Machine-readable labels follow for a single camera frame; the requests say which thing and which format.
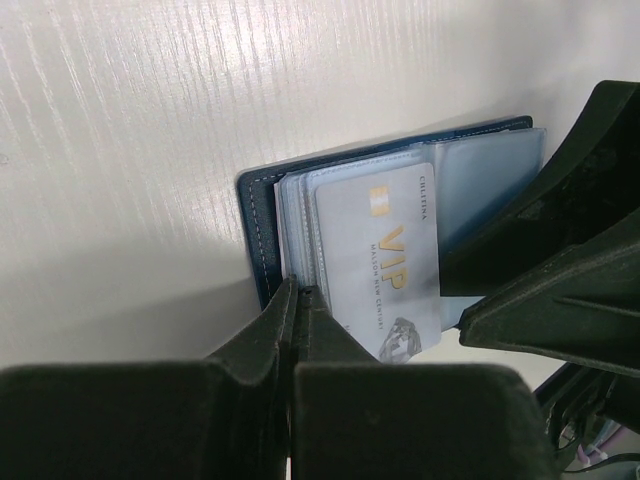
white stitching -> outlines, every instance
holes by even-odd
[[[267,295],[271,297],[271,285],[269,285],[269,277],[267,276],[267,261],[264,258],[264,249],[262,248],[262,236],[260,235],[260,226],[258,225],[258,214],[256,213],[256,205],[253,201],[253,187],[252,185],[257,182],[269,180],[271,178],[283,177],[284,173],[278,173],[277,175],[268,175],[262,178],[256,178],[249,184],[249,199],[251,200],[251,211],[253,212],[253,223],[256,226],[256,235],[258,236],[258,248],[260,249],[260,258],[262,259],[262,270],[264,271],[264,281],[267,284]]]

gold logo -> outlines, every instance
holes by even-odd
[[[381,217],[391,211],[389,206],[389,187],[374,187],[369,190],[369,204],[371,205],[371,215]]]

card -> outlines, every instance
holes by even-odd
[[[334,318],[385,363],[438,343],[433,166],[320,185],[316,203]]]

card holder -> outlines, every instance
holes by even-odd
[[[407,137],[346,152],[275,163],[241,173],[238,176],[236,188],[260,305],[265,308],[280,283],[282,283],[282,266],[280,263],[273,186],[287,173],[347,163],[364,156],[406,148],[416,143],[453,140],[503,130],[531,128],[532,126],[533,120],[530,116],[519,116],[455,130]]]

white wooden surface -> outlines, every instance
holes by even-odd
[[[258,311],[240,170],[515,113],[552,151],[599,80],[640,80],[639,20],[636,0],[0,2],[0,365],[206,354]]]

